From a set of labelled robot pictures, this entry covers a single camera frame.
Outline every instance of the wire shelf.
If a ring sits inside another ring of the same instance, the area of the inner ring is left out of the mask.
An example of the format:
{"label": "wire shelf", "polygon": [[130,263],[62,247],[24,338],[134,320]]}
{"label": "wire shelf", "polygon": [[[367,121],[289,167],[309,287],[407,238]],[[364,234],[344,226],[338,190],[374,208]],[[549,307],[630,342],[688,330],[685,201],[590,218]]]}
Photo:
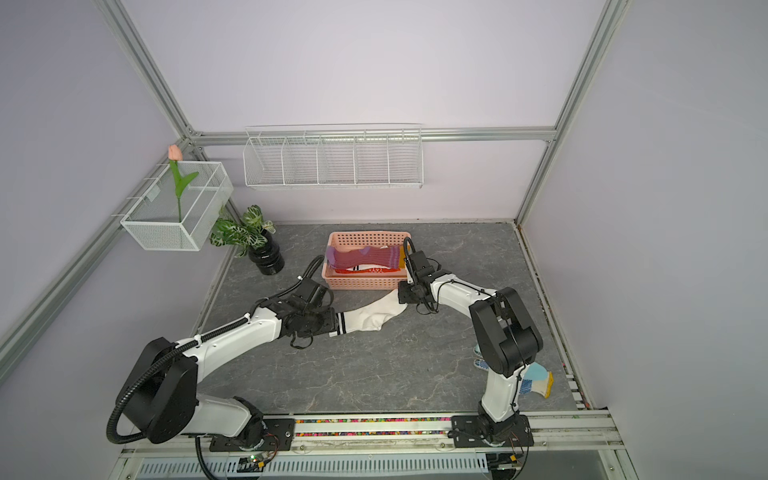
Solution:
{"label": "wire shelf", "polygon": [[121,220],[145,250],[199,250],[232,194],[221,162],[178,162],[182,176],[197,172],[181,195],[181,222],[176,184],[166,166]]}
{"label": "wire shelf", "polygon": [[407,128],[379,130],[275,131],[274,128],[277,127],[246,130],[245,183],[253,189],[421,187],[424,184],[421,129],[412,124]]}

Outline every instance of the pink sock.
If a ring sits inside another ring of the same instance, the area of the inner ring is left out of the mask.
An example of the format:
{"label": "pink sock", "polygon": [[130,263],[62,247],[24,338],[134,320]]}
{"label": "pink sock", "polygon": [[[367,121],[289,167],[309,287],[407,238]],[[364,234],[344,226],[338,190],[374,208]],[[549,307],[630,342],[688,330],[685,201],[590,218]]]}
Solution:
{"label": "pink sock", "polygon": [[333,247],[326,250],[326,258],[333,268],[352,268],[358,265],[381,265],[387,268],[398,268],[400,264],[400,245],[389,247],[363,247],[351,252],[339,252]]}

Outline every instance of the mounting plate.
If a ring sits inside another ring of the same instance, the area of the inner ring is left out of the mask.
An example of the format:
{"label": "mounting plate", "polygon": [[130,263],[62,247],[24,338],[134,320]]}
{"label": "mounting plate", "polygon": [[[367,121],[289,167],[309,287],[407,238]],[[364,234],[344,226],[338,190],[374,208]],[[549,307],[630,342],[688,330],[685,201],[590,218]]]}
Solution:
{"label": "mounting plate", "polygon": [[[515,441],[514,447],[533,446],[533,433],[528,417],[518,415],[519,421],[511,427],[510,438]],[[451,417],[450,437],[453,437],[453,446],[457,449],[471,449],[475,447],[487,447],[488,444],[480,438],[482,430],[478,415],[454,415]],[[511,440],[506,440],[502,445],[512,447]]]}
{"label": "mounting plate", "polygon": [[[264,419],[266,433],[271,433],[277,437],[277,451],[290,450],[290,444],[293,441],[293,428],[296,426],[294,419]],[[264,442],[255,448],[257,451],[274,450],[275,438],[265,437]],[[210,450],[212,452],[242,452],[239,447],[229,442],[227,437],[215,436],[210,441]]]}

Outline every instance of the potted plant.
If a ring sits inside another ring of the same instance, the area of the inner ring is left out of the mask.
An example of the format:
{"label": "potted plant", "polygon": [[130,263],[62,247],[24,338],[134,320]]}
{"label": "potted plant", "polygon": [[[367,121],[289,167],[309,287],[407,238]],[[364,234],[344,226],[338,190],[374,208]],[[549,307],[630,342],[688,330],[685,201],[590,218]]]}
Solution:
{"label": "potted plant", "polygon": [[217,247],[223,245],[237,245],[240,251],[236,257],[251,259],[264,275],[274,275],[285,266],[283,255],[280,254],[280,245],[272,238],[275,226],[269,220],[264,220],[258,205],[251,205],[243,214],[241,223],[238,223],[226,214],[216,220],[214,229],[210,234],[210,242]]}

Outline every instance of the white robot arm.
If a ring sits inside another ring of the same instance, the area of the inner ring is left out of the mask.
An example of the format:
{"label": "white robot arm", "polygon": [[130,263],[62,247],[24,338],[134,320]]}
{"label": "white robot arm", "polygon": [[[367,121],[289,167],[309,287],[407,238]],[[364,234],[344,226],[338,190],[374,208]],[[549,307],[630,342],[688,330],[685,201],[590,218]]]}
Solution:
{"label": "white robot arm", "polygon": [[[406,243],[405,249],[410,280],[401,282],[399,302],[421,303],[432,313],[449,306],[472,319],[491,368],[477,421],[455,429],[451,436],[501,445],[514,434],[523,445],[532,443],[517,401],[522,376],[542,344],[519,297],[509,288],[483,289],[448,271],[435,271],[423,252],[412,251],[412,243]],[[262,413],[241,398],[197,393],[197,384],[262,343],[291,336],[291,346],[302,349],[306,347],[294,344],[297,337],[310,339],[311,345],[314,336],[337,331],[339,316],[329,304],[323,305],[327,288],[311,280],[322,261],[323,256],[316,257],[299,282],[261,300],[239,319],[176,343],[160,338],[147,344],[118,395],[108,422],[108,439],[127,443],[147,438],[161,443],[176,435],[221,435],[239,448],[257,447],[268,435]],[[506,327],[499,324],[500,319]],[[141,433],[117,433],[123,414]]]}

